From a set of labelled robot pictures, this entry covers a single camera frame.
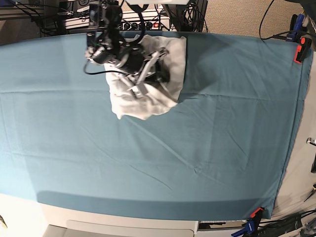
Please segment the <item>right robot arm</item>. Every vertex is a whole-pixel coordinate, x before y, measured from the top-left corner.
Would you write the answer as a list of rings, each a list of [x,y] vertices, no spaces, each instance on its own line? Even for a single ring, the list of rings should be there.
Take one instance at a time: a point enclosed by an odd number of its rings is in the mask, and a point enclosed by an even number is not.
[[[89,5],[89,27],[86,32],[87,63],[97,65],[110,64],[112,73],[117,73],[127,86],[140,85],[143,82],[169,82],[169,72],[159,60],[168,51],[162,47],[153,52],[146,52],[140,43],[145,35],[146,25],[143,11],[147,5],[130,8],[140,18],[140,36],[127,42],[120,34],[123,11],[117,0],[100,0]]]

